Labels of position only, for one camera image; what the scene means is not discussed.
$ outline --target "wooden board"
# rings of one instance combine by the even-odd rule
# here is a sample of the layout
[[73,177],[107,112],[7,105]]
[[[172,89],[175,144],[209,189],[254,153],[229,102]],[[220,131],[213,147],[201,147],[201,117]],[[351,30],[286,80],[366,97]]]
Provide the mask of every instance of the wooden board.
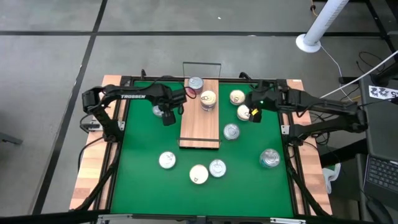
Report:
[[[297,90],[304,90],[301,80],[287,80],[287,85]],[[297,117],[296,113],[292,113],[292,115],[295,124],[311,124],[311,117],[308,111],[305,112],[305,114],[301,118]],[[284,124],[289,124],[286,114],[284,114]],[[305,141],[313,144],[314,146],[317,145],[314,138],[309,137]],[[332,214],[318,151],[309,144],[304,144],[303,146],[300,146],[298,150],[301,158],[305,186],[310,191],[314,199],[320,204],[322,209],[324,209],[324,211],[326,211],[327,213]],[[293,149],[291,147],[289,147],[289,152],[292,156]],[[296,168],[294,158],[292,158],[291,161],[293,166]],[[294,191],[297,199],[298,213],[304,214],[301,191],[296,183],[294,183]]]
[[[102,85],[119,85],[121,76],[120,75],[105,75]],[[303,83],[301,80],[287,80],[288,86],[298,90],[303,90]],[[110,108],[107,108],[107,113],[112,116],[114,111],[114,104],[110,104]],[[122,101],[121,108],[119,110],[119,120],[123,115],[125,101]],[[295,124],[308,125],[311,124],[309,112],[306,112],[301,118],[298,118],[293,113],[293,120]],[[287,116],[284,114],[284,123],[288,124]],[[87,143],[96,139],[102,135],[102,132],[89,133]],[[315,145],[314,138],[307,138],[307,142]],[[96,144],[88,147],[83,155],[81,161],[80,171],[76,180],[75,190],[70,203],[70,208],[78,207],[84,199],[90,194],[95,185],[100,179],[101,166],[104,159],[106,143],[99,141]],[[114,150],[116,145],[113,144],[111,150],[111,159],[114,156]],[[293,155],[292,149],[289,149],[290,155]],[[321,205],[321,207],[332,214],[329,197],[326,191],[325,180],[323,179],[322,167],[320,165],[319,154],[316,149],[309,145],[303,145],[299,147],[300,157],[302,161],[305,185],[308,187],[315,200]],[[104,186],[101,203],[99,208],[105,208],[105,200],[108,195],[109,183]],[[302,196],[300,189],[295,184],[295,194],[297,198],[297,206],[299,214],[304,214]]]
[[[196,148],[219,148],[220,134],[218,129],[218,80],[204,79],[203,91],[211,90],[217,96],[217,102],[213,110],[205,111],[201,108],[200,95],[195,99],[187,97],[184,103],[184,114],[181,120],[180,138],[201,139],[182,140],[180,147]],[[185,86],[188,86],[188,79],[185,79]]]

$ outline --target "green mat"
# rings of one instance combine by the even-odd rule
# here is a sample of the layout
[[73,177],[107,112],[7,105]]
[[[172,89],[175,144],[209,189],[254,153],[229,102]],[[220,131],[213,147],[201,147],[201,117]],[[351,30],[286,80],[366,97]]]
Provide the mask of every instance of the green mat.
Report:
[[[179,83],[163,84],[181,88]],[[263,111],[261,123],[240,121],[237,106],[229,102],[229,93],[235,89],[250,91],[246,84],[220,83],[222,144],[218,151],[179,149],[181,116],[177,110],[177,122],[166,127],[152,113],[149,101],[131,101],[111,213],[293,217],[278,115]],[[223,136],[228,123],[236,123],[241,129],[236,141]],[[261,152],[267,148],[281,154],[282,161],[274,169],[265,169],[259,163]],[[171,170],[162,169],[158,163],[164,151],[176,155]],[[209,174],[202,185],[191,182],[190,169],[196,164],[208,168],[213,159],[225,162],[226,174],[219,179]]]

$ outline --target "tin can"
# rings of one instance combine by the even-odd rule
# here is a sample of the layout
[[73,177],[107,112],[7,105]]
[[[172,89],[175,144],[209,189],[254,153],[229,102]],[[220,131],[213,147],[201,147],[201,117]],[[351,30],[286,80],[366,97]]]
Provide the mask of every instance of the tin can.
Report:
[[163,111],[161,111],[157,105],[152,108],[152,112],[154,112],[154,115],[158,118],[161,118],[163,115]]
[[241,105],[244,102],[244,93],[241,90],[233,90],[229,94],[229,100],[235,106]]
[[250,117],[249,108],[246,105],[239,106],[237,110],[237,116],[242,121],[248,121]]
[[201,93],[200,104],[205,111],[211,111],[216,106],[216,102],[217,96],[213,91],[207,90]]
[[266,149],[260,155],[260,164],[265,168],[273,168],[279,165],[280,156],[275,149]]
[[175,165],[175,160],[174,153],[165,151],[159,157],[159,164],[164,169],[170,169]]
[[239,137],[241,131],[239,130],[238,125],[236,124],[227,124],[224,127],[224,137],[227,140],[235,140]]
[[203,184],[209,177],[209,172],[204,165],[195,165],[189,172],[189,178],[195,184]]
[[195,91],[196,94],[201,93],[201,91],[203,90],[204,83],[205,82],[200,77],[191,77],[188,80],[188,86],[191,87],[193,89],[193,91]]
[[215,159],[210,163],[209,171],[213,177],[222,177],[226,172],[225,163],[221,159]]

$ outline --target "table leg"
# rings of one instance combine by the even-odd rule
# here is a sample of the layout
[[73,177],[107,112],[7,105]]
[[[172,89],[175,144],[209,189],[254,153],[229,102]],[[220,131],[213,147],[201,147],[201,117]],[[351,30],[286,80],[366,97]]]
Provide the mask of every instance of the table leg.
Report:
[[4,133],[0,133],[0,141],[3,142],[10,142],[13,144],[22,144],[22,140],[18,139],[18,138],[14,138],[8,134],[4,134]]
[[357,154],[367,154],[367,153],[368,153],[368,144],[366,143],[366,139],[362,139],[348,146],[339,148],[333,152],[330,151],[320,156],[321,165],[322,167],[335,165],[339,162],[344,162],[349,159],[353,159]]

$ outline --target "concrete floor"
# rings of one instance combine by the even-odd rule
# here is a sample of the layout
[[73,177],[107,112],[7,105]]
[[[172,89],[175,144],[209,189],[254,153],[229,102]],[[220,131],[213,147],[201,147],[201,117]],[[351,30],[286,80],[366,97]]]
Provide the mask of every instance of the concrete floor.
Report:
[[[0,0],[0,30],[92,30],[100,4],[101,0]],[[319,12],[323,4],[316,5]],[[386,4],[375,1],[374,5],[385,27],[397,30]],[[309,7],[308,0],[112,0],[99,29],[305,32],[314,20]],[[377,27],[364,4],[349,3],[329,31],[372,32]],[[0,144],[0,216],[30,211],[88,39],[0,36],[0,131],[24,140],[21,146]],[[322,44],[347,76],[361,74],[356,65],[359,51],[381,58],[390,54],[378,38],[325,37]],[[327,54],[301,52],[295,37],[129,36],[96,38],[80,92],[99,85],[105,74],[138,75],[142,68],[148,75],[182,76],[183,61],[221,63],[222,77],[245,71],[257,78],[302,79],[314,96],[338,87],[338,70]],[[186,71],[186,75],[218,75],[210,67]],[[86,141],[78,127],[83,115],[78,97],[45,213],[68,210],[78,152]],[[360,138],[362,134],[334,133],[330,146],[345,146]]]

